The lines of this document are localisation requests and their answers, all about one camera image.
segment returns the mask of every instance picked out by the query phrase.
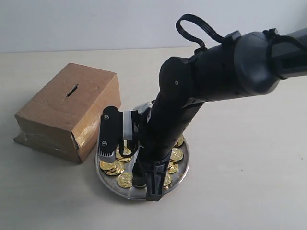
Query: table surface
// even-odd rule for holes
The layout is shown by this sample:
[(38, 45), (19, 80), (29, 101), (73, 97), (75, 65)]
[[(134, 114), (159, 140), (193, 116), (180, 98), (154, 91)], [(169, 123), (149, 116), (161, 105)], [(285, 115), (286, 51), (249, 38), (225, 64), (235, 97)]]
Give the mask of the table surface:
[(190, 169), (160, 202), (110, 193), (95, 148), (75, 165), (13, 142), (17, 112), (67, 63), (118, 73), (122, 108), (154, 99), (158, 72), (192, 48), (0, 54), (0, 225), (4, 230), (306, 229), (307, 78), (271, 94), (206, 103), (185, 131)]

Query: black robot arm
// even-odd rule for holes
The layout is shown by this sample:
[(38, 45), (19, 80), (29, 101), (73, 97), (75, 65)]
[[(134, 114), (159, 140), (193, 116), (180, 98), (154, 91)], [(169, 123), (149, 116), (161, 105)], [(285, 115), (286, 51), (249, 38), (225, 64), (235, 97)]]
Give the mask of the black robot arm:
[[(207, 49), (181, 27), (182, 20), (197, 24), (221, 44)], [(200, 48), (189, 58), (171, 57), (161, 66), (160, 92), (152, 108), (135, 115), (130, 124), (134, 129), (129, 146), (138, 149), (133, 184), (146, 185), (146, 199), (153, 201), (163, 196), (171, 149), (205, 102), (268, 94), (280, 80), (307, 74), (307, 29), (288, 36), (271, 29), (246, 35), (235, 31), (221, 37), (191, 14), (182, 16), (176, 28)], [(98, 140), (98, 146), (104, 152), (102, 141)]]

